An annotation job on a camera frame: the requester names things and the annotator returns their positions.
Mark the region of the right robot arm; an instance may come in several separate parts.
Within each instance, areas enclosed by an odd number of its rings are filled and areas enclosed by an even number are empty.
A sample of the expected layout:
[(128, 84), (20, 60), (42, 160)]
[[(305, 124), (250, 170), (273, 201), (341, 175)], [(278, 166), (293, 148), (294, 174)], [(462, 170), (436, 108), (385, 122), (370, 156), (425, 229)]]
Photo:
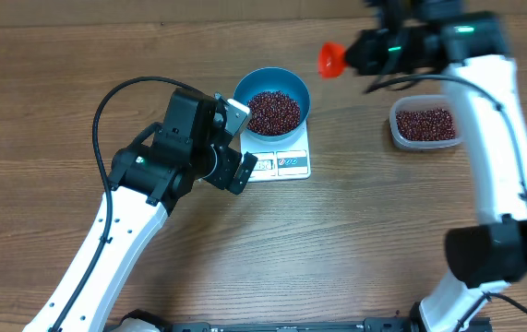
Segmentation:
[(440, 83), (471, 163), (477, 223), (447, 233), (448, 272), (417, 305), (422, 331), (465, 331), (527, 274), (527, 127), (517, 65), (498, 16), (458, 1), (380, 1), (344, 62), (370, 91)]

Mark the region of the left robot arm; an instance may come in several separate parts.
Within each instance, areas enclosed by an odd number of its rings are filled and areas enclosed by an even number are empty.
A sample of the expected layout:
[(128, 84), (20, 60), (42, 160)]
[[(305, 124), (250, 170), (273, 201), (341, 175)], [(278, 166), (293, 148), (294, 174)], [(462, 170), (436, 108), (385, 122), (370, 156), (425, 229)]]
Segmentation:
[(139, 256), (196, 180), (243, 192), (257, 159), (229, 144), (251, 117), (239, 101), (176, 89), (164, 120), (114, 155), (87, 237), (26, 330), (103, 330)]

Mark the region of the red scoop with blue handle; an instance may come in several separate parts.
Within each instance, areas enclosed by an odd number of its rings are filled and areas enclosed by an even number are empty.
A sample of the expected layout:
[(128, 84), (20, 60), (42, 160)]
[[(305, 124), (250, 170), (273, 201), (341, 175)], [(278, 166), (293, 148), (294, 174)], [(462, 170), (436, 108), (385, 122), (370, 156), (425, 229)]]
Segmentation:
[(336, 42), (325, 42), (318, 54), (317, 70), (322, 78), (339, 77), (345, 70), (345, 48)]

